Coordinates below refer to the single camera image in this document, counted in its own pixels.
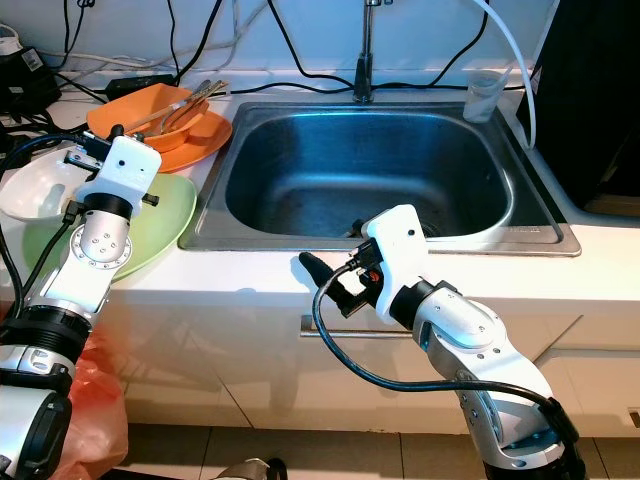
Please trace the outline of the white bowl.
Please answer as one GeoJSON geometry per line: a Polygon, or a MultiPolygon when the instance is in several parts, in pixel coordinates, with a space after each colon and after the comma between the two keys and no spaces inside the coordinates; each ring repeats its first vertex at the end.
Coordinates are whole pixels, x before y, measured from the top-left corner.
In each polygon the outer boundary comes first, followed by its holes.
{"type": "Polygon", "coordinates": [[[1,212],[33,225],[60,223],[65,206],[90,175],[88,170],[65,163],[68,156],[83,159],[84,150],[74,145],[56,148],[6,178],[1,184],[1,212]]]}

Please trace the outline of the green plate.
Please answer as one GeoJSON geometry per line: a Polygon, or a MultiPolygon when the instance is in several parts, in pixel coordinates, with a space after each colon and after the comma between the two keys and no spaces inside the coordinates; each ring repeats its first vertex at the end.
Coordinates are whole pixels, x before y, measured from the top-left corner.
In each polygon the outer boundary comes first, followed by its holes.
{"type": "MultiPolygon", "coordinates": [[[[172,247],[178,241],[180,234],[188,227],[193,212],[195,212],[196,191],[191,180],[182,175],[157,174],[154,183],[148,188],[148,193],[159,197],[157,206],[145,204],[141,212],[133,216],[131,223],[131,241],[133,251],[128,262],[118,271],[115,271],[114,282],[119,282],[128,275],[137,273],[138,270],[146,268],[152,261],[172,247]]],[[[9,246],[19,246],[22,251],[23,260],[26,261],[27,271],[32,268],[38,260],[38,256],[44,251],[46,243],[56,233],[59,228],[59,221],[55,220],[54,225],[32,225],[27,227],[20,234],[17,243],[10,243],[9,246]]],[[[51,252],[50,259],[46,262],[45,273],[51,266],[60,264],[58,257],[63,256],[67,251],[65,244],[59,244],[51,252]]]]}

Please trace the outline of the white kitchen base cabinet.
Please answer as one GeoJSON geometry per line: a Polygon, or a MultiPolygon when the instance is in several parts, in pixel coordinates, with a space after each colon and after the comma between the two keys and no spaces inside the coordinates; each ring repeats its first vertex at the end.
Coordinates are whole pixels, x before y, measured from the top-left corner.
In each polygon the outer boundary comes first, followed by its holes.
{"type": "MultiPolygon", "coordinates": [[[[132,422],[256,429],[466,433],[451,392],[389,392],[357,378],[305,332],[310,294],[244,289],[186,302],[114,293],[106,335],[132,422]]],[[[640,352],[568,346],[586,317],[526,301],[492,302],[516,348],[547,375],[588,436],[640,436],[640,352]]]]}

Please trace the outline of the orange plastic bowl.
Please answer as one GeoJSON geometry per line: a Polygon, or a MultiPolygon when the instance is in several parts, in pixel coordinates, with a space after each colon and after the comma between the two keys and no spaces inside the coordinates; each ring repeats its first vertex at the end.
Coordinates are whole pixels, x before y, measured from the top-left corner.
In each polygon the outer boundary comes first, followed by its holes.
{"type": "Polygon", "coordinates": [[[123,125],[127,133],[136,132],[173,113],[177,105],[182,105],[191,95],[192,91],[187,88],[151,84],[91,110],[87,114],[87,125],[97,137],[108,136],[114,125],[123,125]]]}

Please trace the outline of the black power adapter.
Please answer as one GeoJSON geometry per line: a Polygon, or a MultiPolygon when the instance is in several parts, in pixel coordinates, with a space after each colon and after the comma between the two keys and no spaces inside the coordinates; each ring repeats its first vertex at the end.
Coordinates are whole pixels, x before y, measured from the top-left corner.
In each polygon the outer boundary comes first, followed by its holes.
{"type": "Polygon", "coordinates": [[[108,84],[102,88],[101,93],[108,97],[109,100],[120,99],[145,88],[154,86],[154,84],[169,84],[169,86],[177,86],[177,78],[173,74],[156,74],[156,76],[132,76],[110,79],[108,84]]]}

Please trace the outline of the silver metal spoon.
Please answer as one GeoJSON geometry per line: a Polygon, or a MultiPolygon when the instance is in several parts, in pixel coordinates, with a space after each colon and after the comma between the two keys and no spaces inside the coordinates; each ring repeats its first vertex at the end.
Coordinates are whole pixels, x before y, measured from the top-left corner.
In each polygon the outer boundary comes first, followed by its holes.
{"type": "Polygon", "coordinates": [[[209,104],[209,101],[207,101],[206,97],[186,102],[186,104],[180,106],[177,110],[166,115],[165,118],[161,120],[159,128],[156,129],[155,133],[168,134],[173,131],[179,131],[184,125],[191,122],[193,118],[198,118],[198,116],[204,114],[207,110],[207,104],[209,104]]]}

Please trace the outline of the stainless steel sink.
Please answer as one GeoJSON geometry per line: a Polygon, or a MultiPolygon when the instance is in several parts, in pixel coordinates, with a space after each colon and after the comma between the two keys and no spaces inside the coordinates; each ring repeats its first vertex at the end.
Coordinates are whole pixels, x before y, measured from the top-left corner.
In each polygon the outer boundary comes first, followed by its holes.
{"type": "Polygon", "coordinates": [[[580,255],[500,116],[466,122],[460,102],[244,102],[232,129],[182,250],[351,250],[353,221],[408,204],[434,253],[580,255]]]}

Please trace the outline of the orange plastic plate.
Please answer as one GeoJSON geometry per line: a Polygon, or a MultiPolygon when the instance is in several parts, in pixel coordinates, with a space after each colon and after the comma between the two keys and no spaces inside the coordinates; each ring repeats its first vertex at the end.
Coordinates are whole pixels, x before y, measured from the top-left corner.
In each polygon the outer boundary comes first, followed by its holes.
{"type": "Polygon", "coordinates": [[[224,116],[206,111],[183,131],[146,137],[143,142],[160,152],[160,173],[179,172],[215,154],[232,136],[232,124],[224,116]]]}

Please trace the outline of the black charger box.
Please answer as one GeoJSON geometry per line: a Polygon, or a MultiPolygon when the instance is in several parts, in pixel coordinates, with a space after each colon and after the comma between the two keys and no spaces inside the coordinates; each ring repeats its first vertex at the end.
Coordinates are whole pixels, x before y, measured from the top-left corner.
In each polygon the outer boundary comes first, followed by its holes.
{"type": "Polygon", "coordinates": [[[55,72],[35,47],[0,55],[0,113],[36,114],[61,97],[55,72]]]}

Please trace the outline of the white power plug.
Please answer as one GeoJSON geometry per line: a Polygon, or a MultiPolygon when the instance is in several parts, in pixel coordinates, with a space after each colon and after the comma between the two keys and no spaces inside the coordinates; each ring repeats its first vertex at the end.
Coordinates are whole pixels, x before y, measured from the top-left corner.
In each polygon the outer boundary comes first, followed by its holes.
{"type": "Polygon", "coordinates": [[[0,24],[0,56],[13,55],[24,49],[17,29],[0,24]]]}

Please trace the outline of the chrome faucet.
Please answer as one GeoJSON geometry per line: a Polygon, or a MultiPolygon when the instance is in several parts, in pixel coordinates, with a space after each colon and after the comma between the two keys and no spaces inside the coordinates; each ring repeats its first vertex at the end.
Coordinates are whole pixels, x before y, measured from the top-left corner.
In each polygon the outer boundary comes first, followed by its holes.
{"type": "Polygon", "coordinates": [[[361,49],[358,52],[355,82],[353,82],[353,101],[358,105],[367,105],[372,101],[372,29],[374,29],[374,9],[376,6],[393,3],[393,0],[362,0],[361,49]]]}

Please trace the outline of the clear plastic cup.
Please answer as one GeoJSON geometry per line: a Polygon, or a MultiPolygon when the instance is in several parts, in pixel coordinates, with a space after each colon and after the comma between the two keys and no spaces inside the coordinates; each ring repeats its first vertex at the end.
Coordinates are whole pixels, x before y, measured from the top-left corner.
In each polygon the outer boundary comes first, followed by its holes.
{"type": "Polygon", "coordinates": [[[467,96],[463,102],[463,119],[476,124],[489,122],[507,86],[508,78],[508,72],[471,70],[467,74],[467,96]]]}

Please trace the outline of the black robot left foot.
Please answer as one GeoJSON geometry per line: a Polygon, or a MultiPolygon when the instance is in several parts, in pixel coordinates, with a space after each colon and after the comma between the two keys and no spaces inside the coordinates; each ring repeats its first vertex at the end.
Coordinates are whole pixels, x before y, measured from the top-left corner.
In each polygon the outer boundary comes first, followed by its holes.
{"type": "Polygon", "coordinates": [[[251,458],[224,468],[214,480],[288,480],[288,470],[279,458],[251,458]]]}

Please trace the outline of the orange plastic bag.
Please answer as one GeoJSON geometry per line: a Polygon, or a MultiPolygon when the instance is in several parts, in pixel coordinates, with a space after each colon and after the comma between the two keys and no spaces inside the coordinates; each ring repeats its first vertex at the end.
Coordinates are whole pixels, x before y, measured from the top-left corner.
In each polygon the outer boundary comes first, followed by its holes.
{"type": "Polygon", "coordinates": [[[127,456],[128,419],[116,367],[122,346],[118,334],[105,326],[88,338],[70,389],[69,431],[50,480],[99,480],[127,456]]]}

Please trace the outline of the black countertop appliance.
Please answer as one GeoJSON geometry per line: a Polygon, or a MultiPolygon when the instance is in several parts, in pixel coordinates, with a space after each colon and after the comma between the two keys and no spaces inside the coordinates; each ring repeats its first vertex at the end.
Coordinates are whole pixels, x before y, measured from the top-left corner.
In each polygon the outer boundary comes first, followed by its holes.
{"type": "Polygon", "coordinates": [[[559,0],[538,59],[536,146],[579,207],[640,198],[640,0],[559,0]]]}

